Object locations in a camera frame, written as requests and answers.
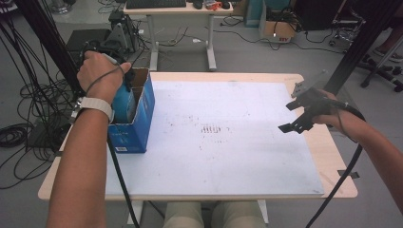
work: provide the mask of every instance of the electronic device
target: electronic device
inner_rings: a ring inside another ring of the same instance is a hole
[[[195,0],[193,1],[193,7],[197,10],[202,9],[202,1],[201,0]]]
[[[127,0],[127,9],[185,8],[186,0]]]
[[[230,8],[229,2],[222,2],[222,8],[228,10]]]

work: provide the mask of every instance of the blue cardboard box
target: blue cardboard box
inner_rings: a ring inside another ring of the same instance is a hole
[[[144,153],[147,147],[155,97],[148,68],[133,68],[131,82],[136,99],[136,115],[132,123],[112,123],[107,133],[116,153]]]

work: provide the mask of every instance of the hand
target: hand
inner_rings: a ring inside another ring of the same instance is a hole
[[[103,54],[86,51],[84,63],[77,74],[81,88],[87,91],[92,82],[116,67]],[[131,64],[123,63],[121,64],[121,68],[126,73],[130,70]],[[116,91],[122,85],[123,77],[124,75],[119,69],[111,72],[93,85],[87,93],[87,97],[99,98],[112,104]]]
[[[321,93],[326,95],[329,99],[337,100],[336,96],[332,93],[320,90]],[[351,112],[332,108],[331,115],[319,115],[312,119],[314,124],[329,124],[334,126],[339,132],[349,136],[350,138],[358,141],[360,136],[364,133],[364,127],[368,124]]]

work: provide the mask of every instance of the desk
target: desk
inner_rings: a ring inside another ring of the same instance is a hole
[[[214,16],[228,16],[233,12],[232,5],[230,9],[208,10],[206,8],[195,9],[192,3],[186,3],[185,8],[164,8],[164,9],[127,9],[124,13],[128,15],[146,15],[148,28],[151,37],[151,60],[150,70],[157,70],[158,63],[158,47],[159,44],[155,40],[154,23],[158,23],[163,27],[187,27],[198,26],[208,27],[207,58],[211,71],[217,70],[216,58],[213,49],[213,27]]]
[[[181,82],[250,82],[250,83],[278,83],[284,84],[287,91],[291,94],[295,83],[301,82],[303,79],[297,74],[269,74],[269,73],[196,73],[196,72],[151,72],[153,82],[163,81],[181,81]],[[302,108],[296,110],[297,114],[302,113]],[[315,198],[325,198],[329,195],[339,175],[337,170],[346,168],[341,159],[336,145],[325,125],[316,125],[310,131],[305,131],[303,137],[307,142],[311,152],[313,161],[317,168],[320,181],[324,189],[322,196],[314,196]],[[51,188],[54,182],[56,171],[60,158],[56,158],[50,167],[48,174],[39,190],[39,198],[49,200]],[[133,187],[133,184],[127,183],[127,187]],[[337,191],[335,198],[354,198],[357,190],[351,178],[348,178]],[[184,194],[132,194],[133,200],[264,200],[270,198],[278,198],[278,196],[267,195],[231,195],[231,196],[215,196],[215,195],[184,195]],[[312,196],[289,196],[281,198],[312,198]],[[106,200],[124,200],[123,194],[106,192]]]

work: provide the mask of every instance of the floor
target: floor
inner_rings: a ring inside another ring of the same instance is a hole
[[[14,24],[29,41],[33,50],[40,53],[37,38],[24,17],[18,12],[13,14]],[[219,72],[270,72],[270,73],[297,73],[301,74],[309,83],[326,82],[334,72],[343,54],[339,53],[346,46],[337,43],[335,47],[329,47],[327,38],[323,43],[310,43],[304,33],[299,33],[290,44],[276,45],[257,41],[259,33],[257,28],[246,28],[243,23],[233,27],[220,26],[222,18],[216,18],[216,31],[214,33],[214,48]],[[108,24],[71,24],[58,23],[57,27],[65,39],[74,29],[99,29],[108,28]],[[142,23],[144,37],[147,37],[147,26]],[[169,42],[170,39],[179,39],[185,28],[160,28],[157,39]],[[310,40],[321,41],[330,30],[310,31]],[[374,43],[374,47],[381,44],[388,36],[388,31],[382,32]],[[198,40],[206,40],[205,28],[189,28],[182,40],[174,47],[162,47],[159,59],[159,71],[208,71],[207,58],[204,43]],[[22,119],[17,115],[17,106],[21,100],[20,88],[24,85],[16,67],[5,51],[0,46],[0,127],[21,123]],[[147,67],[149,53],[145,52],[136,62],[136,67]],[[388,66],[398,66],[387,62]],[[56,75],[57,68],[48,58],[48,67],[51,75]],[[393,86],[379,77],[375,77],[367,88],[360,87],[368,72],[357,68],[346,82],[343,90],[349,96],[367,121],[387,136],[400,150],[403,150],[402,95],[393,92]],[[39,75],[39,81],[45,82],[46,77]],[[21,113],[27,113],[29,103],[23,103]],[[332,136],[337,148],[345,162],[348,162],[355,151],[355,144],[350,142],[340,133],[332,131]],[[0,161],[3,163],[17,152],[19,147],[1,148]],[[23,154],[20,152],[10,159],[5,165],[0,166],[1,187],[11,185],[18,180],[13,176],[13,167],[17,159]],[[32,167],[40,162],[32,153],[28,153],[19,163],[17,173],[26,175]],[[313,227],[402,227],[403,217],[397,209],[388,190],[374,170],[368,156],[363,153],[354,171],[360,178],[355,179],[358,196],[355,199],[334,199],[319,217]],[[45,175],[33,180],[25,180],[7,190],[0,190],[0,220],[1,226],[11,227],[44,227],[47,219],[48,202],[38,199],[37,193]],[[301,227],[315,213],[322,199],[269,199],[267,211],[270,223],[268,227]],[[155,202],[164,210],[166,202]],[[210,205],[204,205],[203,216],[209,220]],[[123,202],[114,201],[106,203],[108,227],[132,227],[127,226],[128,211]],[[162,227],[163,219],[147,202],[141,219],[141,227]]]

